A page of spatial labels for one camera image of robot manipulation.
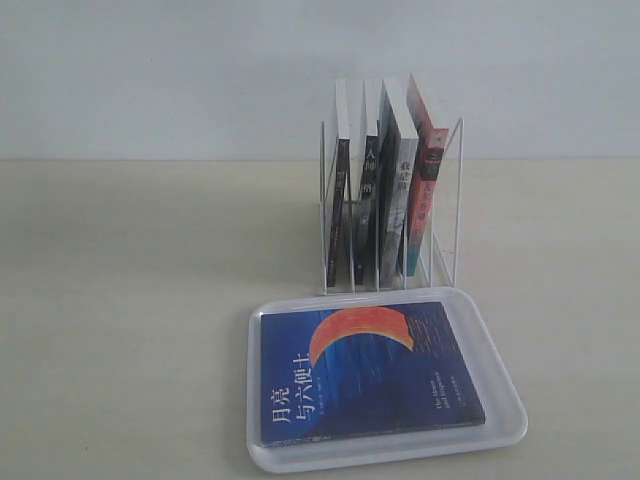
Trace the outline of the blue moon cover book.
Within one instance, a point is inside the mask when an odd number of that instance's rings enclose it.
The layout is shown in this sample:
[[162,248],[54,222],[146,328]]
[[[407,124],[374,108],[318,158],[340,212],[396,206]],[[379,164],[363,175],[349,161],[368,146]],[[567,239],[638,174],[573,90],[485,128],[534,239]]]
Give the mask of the blue moon cover book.
[[264,446],[486,421],[440,302],[267,314],[260,341]]

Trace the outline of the grey white spine book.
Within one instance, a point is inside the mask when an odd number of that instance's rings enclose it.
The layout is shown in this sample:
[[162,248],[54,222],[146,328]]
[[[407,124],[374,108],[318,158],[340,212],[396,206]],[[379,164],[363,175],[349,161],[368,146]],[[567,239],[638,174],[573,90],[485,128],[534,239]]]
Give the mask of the grey white spine book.
[[382,81],[380,100],[379,283],[394,281],[419,134],[399,80]]

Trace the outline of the black spine book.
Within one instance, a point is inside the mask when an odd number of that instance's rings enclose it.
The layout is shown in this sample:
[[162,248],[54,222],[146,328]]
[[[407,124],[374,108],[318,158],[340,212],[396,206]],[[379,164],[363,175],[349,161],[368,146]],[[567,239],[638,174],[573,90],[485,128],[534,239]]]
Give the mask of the black spine book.
[[378,105],[375,82],[363,81],[361,110],[361,156],[358,201],[355,214],[354,279],[356,285],[364,282],[365,264],[368,262],[369,234],[373,232],[371,220],[375,217],[375,197],[378,170]]

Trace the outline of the white plastic tray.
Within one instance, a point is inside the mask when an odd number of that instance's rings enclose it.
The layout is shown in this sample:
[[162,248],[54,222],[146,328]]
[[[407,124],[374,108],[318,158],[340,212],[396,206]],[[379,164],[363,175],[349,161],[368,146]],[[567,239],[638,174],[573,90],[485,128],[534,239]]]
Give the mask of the white plastic tray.
[[507,447],[527,427],[485,321],[461,290],[277,301],[249,319],[246,445],[265,471]]

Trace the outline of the red orange spine book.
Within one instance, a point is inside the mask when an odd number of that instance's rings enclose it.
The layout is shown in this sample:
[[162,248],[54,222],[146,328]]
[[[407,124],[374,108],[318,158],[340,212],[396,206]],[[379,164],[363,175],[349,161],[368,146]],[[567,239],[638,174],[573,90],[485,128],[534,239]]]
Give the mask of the red orange spine book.
[[418,75],[411,74],[406,103],[419,141],[408,202],[407,275],[415,275],[418,257],[431,211],[439,170],[449,137],[435,96]]

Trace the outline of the dark thin book leftmost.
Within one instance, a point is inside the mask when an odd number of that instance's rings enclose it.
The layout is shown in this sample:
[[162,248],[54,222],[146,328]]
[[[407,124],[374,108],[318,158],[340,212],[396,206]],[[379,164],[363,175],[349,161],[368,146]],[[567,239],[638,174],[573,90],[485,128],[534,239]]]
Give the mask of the dark thin book leftmost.
[[332,115],[326,136],[326,147],[326,276],[327,286],[333,288],[337,279],[343,203],[350,167],[350,128],[345,79],[337,79],[334,84]]

